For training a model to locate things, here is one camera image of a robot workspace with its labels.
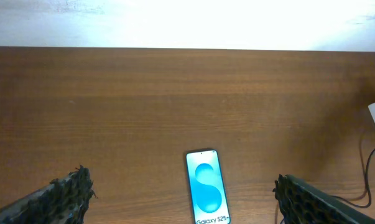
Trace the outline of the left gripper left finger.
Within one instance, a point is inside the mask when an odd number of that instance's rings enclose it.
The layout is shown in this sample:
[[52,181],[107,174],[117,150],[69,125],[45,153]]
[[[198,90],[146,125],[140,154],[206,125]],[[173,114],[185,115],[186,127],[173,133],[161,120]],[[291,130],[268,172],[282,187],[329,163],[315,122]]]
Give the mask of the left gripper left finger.
[[80,166],[66,177],[0,208],[0,224],[83,224],[96,194],[88,168]]

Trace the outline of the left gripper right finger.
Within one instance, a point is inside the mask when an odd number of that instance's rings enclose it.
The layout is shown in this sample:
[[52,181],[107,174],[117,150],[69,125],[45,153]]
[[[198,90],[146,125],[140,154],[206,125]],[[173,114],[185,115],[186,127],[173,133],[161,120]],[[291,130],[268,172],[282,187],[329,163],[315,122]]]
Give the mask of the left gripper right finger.
[[375,219],[292,175],[279,175],[273,192],[284,224],[375,224]]

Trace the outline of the blue screen Galaxy smartphone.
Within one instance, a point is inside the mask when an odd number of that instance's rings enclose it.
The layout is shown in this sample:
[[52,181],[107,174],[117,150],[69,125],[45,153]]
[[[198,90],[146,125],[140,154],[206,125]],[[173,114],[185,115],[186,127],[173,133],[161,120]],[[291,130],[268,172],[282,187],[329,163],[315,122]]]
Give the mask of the blue screen Galaxy smartphone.
[[218,152],[190,151],[185,155],[195,224],[231,224]]

